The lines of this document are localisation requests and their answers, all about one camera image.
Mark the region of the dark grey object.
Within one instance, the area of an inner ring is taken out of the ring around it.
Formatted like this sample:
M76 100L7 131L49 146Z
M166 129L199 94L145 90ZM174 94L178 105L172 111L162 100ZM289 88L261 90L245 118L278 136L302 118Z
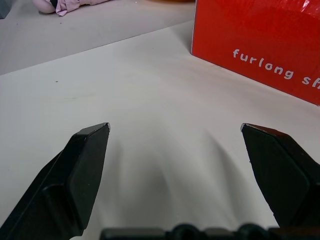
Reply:
M16 0L0 0L0 19L5 19Z

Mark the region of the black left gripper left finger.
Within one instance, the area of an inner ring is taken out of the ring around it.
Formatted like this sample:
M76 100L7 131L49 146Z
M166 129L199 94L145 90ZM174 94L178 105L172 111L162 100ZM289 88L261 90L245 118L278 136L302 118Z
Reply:
M37 174L0 227L0 240L70 240L89 224L109 123L83 128Z

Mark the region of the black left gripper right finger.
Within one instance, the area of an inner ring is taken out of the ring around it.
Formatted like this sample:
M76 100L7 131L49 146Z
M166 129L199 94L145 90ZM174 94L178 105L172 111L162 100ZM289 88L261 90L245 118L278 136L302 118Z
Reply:
M241 126L255 180L280 227L320 227L320 164L288 134Z

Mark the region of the pink cloth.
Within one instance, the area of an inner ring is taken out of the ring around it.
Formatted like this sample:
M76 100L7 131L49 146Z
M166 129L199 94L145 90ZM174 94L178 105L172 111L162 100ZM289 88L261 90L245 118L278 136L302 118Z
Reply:
M32 0L32 3L43 14L56 13L63 17L81 6L94 6L108 1L110 0Z

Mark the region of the red cardboard box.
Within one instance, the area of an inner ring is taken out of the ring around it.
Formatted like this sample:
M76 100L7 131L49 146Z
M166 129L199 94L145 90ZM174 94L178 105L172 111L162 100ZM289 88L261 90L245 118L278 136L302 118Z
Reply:
M196 0L191 53L320 106L320 0Z

